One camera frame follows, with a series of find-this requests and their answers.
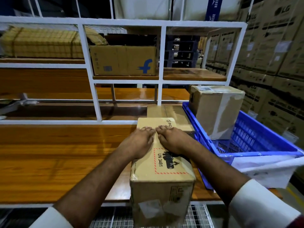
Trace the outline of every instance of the wooden table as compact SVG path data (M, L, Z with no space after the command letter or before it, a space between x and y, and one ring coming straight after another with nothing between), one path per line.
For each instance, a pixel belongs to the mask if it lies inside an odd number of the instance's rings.
M0 204L54 203L105 159L134 125L0 126ZM195 169L192 201L220 201ZM106 202L130 199L130 164Z

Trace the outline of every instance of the sleeve cuff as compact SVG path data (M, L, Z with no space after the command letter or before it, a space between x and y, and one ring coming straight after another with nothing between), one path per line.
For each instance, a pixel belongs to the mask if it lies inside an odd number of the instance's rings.
M29 228L73 228L54 207L48 208Z
M249 180L231 200L230 214L243 227L285 228L301 213L256 180Z

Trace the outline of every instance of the blue basket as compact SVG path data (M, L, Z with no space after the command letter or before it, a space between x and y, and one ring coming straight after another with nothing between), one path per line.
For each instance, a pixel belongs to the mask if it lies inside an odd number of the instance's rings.
M188 104L188 102L184 102L183 109L194 127L195 139L230 165L234 157L268 155L301 157L304 155L297 146L242 111L238 115L230 140L211 140L189 109ZM201 171L200 174L206 188L213 189Z

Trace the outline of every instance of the white metal shelf frame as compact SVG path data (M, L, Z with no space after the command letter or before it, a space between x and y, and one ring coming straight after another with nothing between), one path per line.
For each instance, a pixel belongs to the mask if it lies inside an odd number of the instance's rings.
M137 121L133 120L102 120L97 91L95 84L155 84L158 86L157 104L161 105L162 102L162 85L163 84L199 84L199 85L229 85L233 73L233 69L237 60L237 56L242 44L247 24L245 22L206 22L206 21L165 21L165 20L129 20L129 19L88 19L88 18L42 18L42 17L12 17L1 16L0 23L6 24L40 24L41 26L52 25L76 25L78 27L79 35L82 43L82 50L84 53L85 64L44 64L44 63L0 63L0 68L64 68L64 69L86 69L90 83L94 108L97 120L1 120L0 124L104 124L104 125L117 125L117 124L136 124ZM89 46L86 38L84 26L101 25L101 26L151 26L160 27L160 58L159 58L159 78L158 80L94 80L93 68L91 64L91 57L89 53ZM211 36L227 30L236 30L236 40L232 48L231 58L227 69L226 81L195 81L195 80L164 80L164 58L165 58L165 38L167 27L189 28L210 28L207 34L207 43L205 47L205 54L208 54L208 49L211 41ZM203 59L203 68L205 68L206 57ZM136 100L119 100L120 102L136 102Z

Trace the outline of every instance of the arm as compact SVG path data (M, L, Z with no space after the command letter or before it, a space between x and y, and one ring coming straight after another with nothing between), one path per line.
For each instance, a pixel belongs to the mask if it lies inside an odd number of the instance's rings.
M299 217L300 212L225 163L183 131L167 126L159 126L156 131L166 149L184 154L196 163L242 227L285 228L292 221L303 222L303 218Z
M136 129L127 137L107 159L54 204L54 208L60 213L57 214L59 219L63 216L74 228L88 227L123 169L133 159L142 158L148 152L154 133L155 130L145 127ZM45 227L45 220L48 219L45 213L41 216L44 221L41 217L38 218L32 228L42 227L40 222L43 222ZM68 225L63 221L56 227Z

